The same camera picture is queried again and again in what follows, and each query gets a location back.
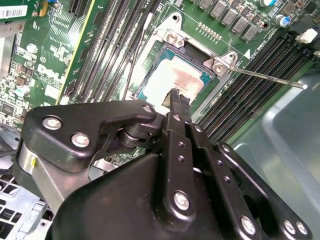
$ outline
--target black ram slot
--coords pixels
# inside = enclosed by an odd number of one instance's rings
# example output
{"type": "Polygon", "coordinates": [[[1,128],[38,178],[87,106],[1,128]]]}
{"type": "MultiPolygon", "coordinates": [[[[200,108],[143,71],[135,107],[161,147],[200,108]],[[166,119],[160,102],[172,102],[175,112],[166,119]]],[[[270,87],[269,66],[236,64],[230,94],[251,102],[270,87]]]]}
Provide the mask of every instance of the black ram slot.
{"type": "MultiPolygon", "coordinates": [[[[246,67],[247,70],[291,79],[308,62],[293,44],[276,34],[259,55],[246,67]]],[[[282,87],[281,84],[239,74],[200,120],[210,142],[227,141],[282,87]]]]}

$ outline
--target screw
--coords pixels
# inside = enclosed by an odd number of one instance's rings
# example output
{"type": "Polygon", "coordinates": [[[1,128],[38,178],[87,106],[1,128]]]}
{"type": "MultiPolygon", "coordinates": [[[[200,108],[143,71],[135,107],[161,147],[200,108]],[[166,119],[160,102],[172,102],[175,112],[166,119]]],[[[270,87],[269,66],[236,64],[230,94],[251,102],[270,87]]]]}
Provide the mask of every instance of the screw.
{"type": "Polygon", "coordinates": [[[291,222],[289,222],[288,220],[284,220],[283,224],[289,233],[291,233],[292,235],[296,234],[296,230],[294,226],[292,226],[291,222]]]}
{"type": "Polygon", "coordinates": [[[222,145],[223,150],[225,150],[226,152],[230,153],[230,148],[227,147],[226,145],[222,145]]]}
{"type": "Polygon", "coordinates": [[[188,197],[180,191],[176,191],[173,196],[175,205],[181,210],[187,210],[190,207],[188,197]]]}
{"type": "Polygon", "coordinates": [[[242,223],[244,230],[248,234],[254,235],[256,233],[256,228],[249,218],[247,218],[246,216],[241,217],[241,223],[242,223]]]}
{"type": "Polygon", "coordinates": [[[304,234],[304,235],[307,235],[307,234],[308,234],[307,229],[305,228],[305,226],[304,226],[301,222],[297,221],[297,222],[296,222],[296,226],[298,227],[298,229],[300,230],[300,232],[301,232],[302,234],[304,234]]]}
{"type": "Polygon", "coordinates": [[[217,73],[221,73],[224,69],[224,66],[222,64],[217,64],[213,66],[213,70],[217,73]]]}
{"type": "Polygon", "coordinates": [[[202,129],[199,126],[195,126],[195,130],[197,130],[198,132],[202,132],[202,129]]]}
{"type": "Polygon", "coordinates": [[[181,120],[181,118],[180,118],[177,114],[173,115],[173,118],[174,118],[175,120],[177,120],[177,121],[180,121],[180,120],[181,120]]]}
{"type": "Polygon", "coordinates": [[[42,125],[50,130],[58,130],[62,127],[61,121],[54,117],[47,117],[42,121],[42,125]]]}
{"type": "Polygon", "coordinates": [[[178,37],[175,34],[169,33],[166,36],[166,40],[169,44],[175,44],[178,40],[178,37]]]}
{"type": "Polygon", "coordinates": [[[76,133],[71,137],[71,142],[79,148],[88,147],[90,140],[84,133],[76,133]]]}
{"type": "Polygon", "coordinates": [[[148,105],[143,105],[143,110],[145,110],[148,113],[152,113],[152,109],[148,105]]]}

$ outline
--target chip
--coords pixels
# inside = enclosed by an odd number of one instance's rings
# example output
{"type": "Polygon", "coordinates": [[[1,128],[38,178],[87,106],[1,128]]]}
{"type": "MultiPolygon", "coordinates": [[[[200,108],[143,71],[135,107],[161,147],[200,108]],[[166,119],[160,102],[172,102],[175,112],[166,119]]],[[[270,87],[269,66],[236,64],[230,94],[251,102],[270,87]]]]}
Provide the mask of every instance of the chip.
{"type": "Polygon", "coordinates": [[[21,66],[20,67],[20,73],[25,74],[27,72],[27,67],[26,66],[21,66]]]}
{"type": "Polygon", "coordinates": [[[6,115],[13,116],[15,112],[15,108],[4,102],[2,104],[1,112],[3,112],[6,115]]]}
{"type": "Polygon", "coordinates": [[[32,76],[33,73],[34,73],[34,71],[33,71],[32,69],[28,68],[28,69],[26,70],[26,73],[25,73],[25,74],[27,74],[27,75],[29,75],[29,76],[32,76]]]}
{"type": "Polygon", "coordinates": [[[199,7],[202,8],[203,10],[207,10],[208,7],[212,4],[214,0],[200,0],[198,3],[199,7]]]}
{"type": "Polygon", "coordinates": [[[234,0],[234,1],[231,3],[231,8],[236,9],[239,4],[240,4],[240,0],[234,0]]]}
{"type": "Polygon", "coordinates": [[[248,15],[248,13],[251,12],[251,8],[250,7],[245,7],[241,13],[242,16],[246,17],[248,15]]]}
{"type": "Polygon", "coordinates": [[[15,84],[16,84],[17,86],[23,86],[23,85],[26,84],[26,81],[27,81],[27,80],[26,80],[24,77],[18,76],[18,77],[16,78],[15,84]]]}
{"type": "Polygon", "coordinates": [[[244,33],[244,35],[242,36],[245,40],[247,41],[251,41],[255,35],[257,34],[258,32],[258,28],[256,28],[255,26],[250,26],[244,33]]]}
{"type": "Polygon", "coordinates": [[[245,27],[247,26],[247,24],[248,24],[248,21],[245,20],[243,17],[240,17],[240,18],[236,21],[235,25],[233,26],[232,31],[240,34],[240,33],[245,29],[245,27]]]}
{"type": "Polygon", "coordinates": [[[261,17],[259,15],[255,15],[254,18],[251,20],[253,24],[257,24],[260,21],[261,17]]]}
{"type": "Polygon", "coordinates": [[[227,26],[230,26],[234,20],[236,19],[237,17],[237,12],[232,10],[232,9],[229,9],[226,14],[224,15],[223,19],[222,19],[222,23],[227,25],[227,26]]]}
{"type": "Polygon", "coordinates": [[[226,4],[224,4],[222,1],[218,1],[210,13],[211,16],[217,19],[220,18],[222,13],[225,11],[226,7],[226,4]]]}
{"type": "Polygon", "coordinates": [[[314,2],[309,2],[307,6],[305,6],[304,10],[308,13],[308,14],[312,14],[317,8],[317,5],[314,2]]]}
{"type": "Polygon", "coordinates": [[[295,4],[291,1],[289,1],[286,5],[284,5],[284,7],[282,8],[281,12],[284,15],[290,15],[294,10],[295,10],[295,4]]]}

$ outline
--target connector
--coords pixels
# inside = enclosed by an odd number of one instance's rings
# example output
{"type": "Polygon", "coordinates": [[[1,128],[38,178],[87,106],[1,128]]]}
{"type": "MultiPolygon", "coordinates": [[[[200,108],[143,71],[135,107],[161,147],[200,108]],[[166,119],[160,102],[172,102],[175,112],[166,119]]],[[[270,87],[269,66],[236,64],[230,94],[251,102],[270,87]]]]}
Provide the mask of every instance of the connector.
{"type": "Polygon", "coordinates": [[[295,40],[301,44],[310,44],[318,35],[317,31],[310,28],[301,35],[297,36],[295,40]]]}

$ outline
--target white connector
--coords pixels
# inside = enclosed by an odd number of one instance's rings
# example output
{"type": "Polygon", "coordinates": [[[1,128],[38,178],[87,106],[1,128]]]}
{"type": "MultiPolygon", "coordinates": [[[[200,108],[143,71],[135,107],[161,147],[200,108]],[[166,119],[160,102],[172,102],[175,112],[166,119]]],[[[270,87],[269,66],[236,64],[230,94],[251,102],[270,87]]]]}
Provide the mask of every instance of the white connector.
{"type": "Polygon", "coordinates": [[[315,55],[315,56],[317,56],[318,58],[320,58],[320,51],[315,51],[315,52],[313,53],[313,55],[315,55]]]}
{"type": "Polygon", "coordinates": [[[317,31],[310,28],[301,35],[297,36],[295,40],[301,44],[309,44],[311,43],[315,37],[318,35],[317,31]]]}

